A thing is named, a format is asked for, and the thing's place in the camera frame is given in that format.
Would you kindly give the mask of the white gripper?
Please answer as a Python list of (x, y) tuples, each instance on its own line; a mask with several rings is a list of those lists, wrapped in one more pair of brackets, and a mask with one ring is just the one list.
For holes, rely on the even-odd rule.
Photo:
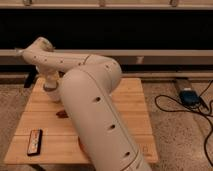
[(45, 80), (45, 90), (55, 90), (58, 87), (59, 74), (56, 70), (41, 66), (37, 66), (36, 69)]

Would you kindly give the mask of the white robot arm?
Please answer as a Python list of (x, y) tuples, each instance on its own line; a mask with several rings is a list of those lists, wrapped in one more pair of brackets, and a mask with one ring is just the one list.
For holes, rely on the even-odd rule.
[(44, 76), (49, 97), (62, 102), (96, 171), (152, 171), (110, 97), (122, 77), (116, 60), (58, 53), (44, 37), (19, 55)]

